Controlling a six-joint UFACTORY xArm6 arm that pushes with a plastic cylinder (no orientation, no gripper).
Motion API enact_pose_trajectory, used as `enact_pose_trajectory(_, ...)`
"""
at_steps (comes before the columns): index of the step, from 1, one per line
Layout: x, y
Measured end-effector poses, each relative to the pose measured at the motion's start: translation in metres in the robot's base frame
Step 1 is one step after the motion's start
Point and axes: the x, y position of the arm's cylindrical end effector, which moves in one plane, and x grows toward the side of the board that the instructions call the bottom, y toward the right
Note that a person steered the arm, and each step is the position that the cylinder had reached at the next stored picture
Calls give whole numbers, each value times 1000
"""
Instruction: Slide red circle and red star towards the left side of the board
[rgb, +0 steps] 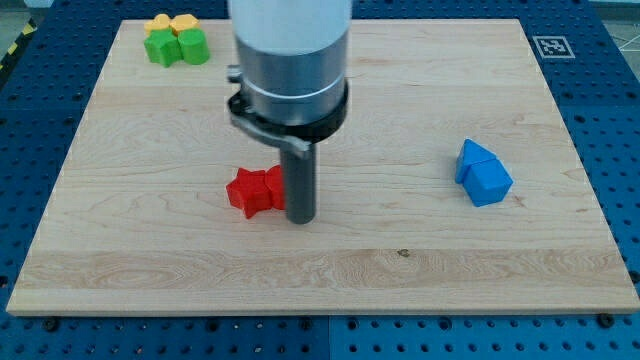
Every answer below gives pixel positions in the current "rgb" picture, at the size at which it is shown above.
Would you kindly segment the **black clamp with metal bracket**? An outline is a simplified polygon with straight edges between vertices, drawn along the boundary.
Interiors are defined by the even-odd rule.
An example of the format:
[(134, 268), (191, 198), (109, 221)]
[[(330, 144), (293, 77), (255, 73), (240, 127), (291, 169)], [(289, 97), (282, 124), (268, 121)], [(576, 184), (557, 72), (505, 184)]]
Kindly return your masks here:
[(304, 125), (282, 125), (258, 115), (243, 94), (242, 70), (239, 65), (227, 66), (227, 81), (240, 84), (240, 90), (228, 101), (231, 124), (249, 137), (267, 146), (279, 148), (307, 159), (312, 144), (332, 136), (347, 116), (349, 84), (345, 83), (338, 105), (325, 117)]

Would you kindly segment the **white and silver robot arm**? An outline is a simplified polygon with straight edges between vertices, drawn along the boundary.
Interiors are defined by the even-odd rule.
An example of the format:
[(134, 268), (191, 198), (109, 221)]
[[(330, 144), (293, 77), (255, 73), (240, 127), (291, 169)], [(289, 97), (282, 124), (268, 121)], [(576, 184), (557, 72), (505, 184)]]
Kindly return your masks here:
[(343, 124), (350, 0), (229, 0), (232, 124), (280, 152), (287, 219), (316, 214), (316, 143)]

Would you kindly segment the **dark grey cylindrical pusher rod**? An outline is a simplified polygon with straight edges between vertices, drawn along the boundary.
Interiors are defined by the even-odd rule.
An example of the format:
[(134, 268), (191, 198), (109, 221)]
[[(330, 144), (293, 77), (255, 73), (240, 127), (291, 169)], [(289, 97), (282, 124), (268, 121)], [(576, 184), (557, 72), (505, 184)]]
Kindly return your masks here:
[(294, 224), (306, 224), (316, 214), (316, 148), (311, 144), (305, 158), (280, 151), (285, 212)]

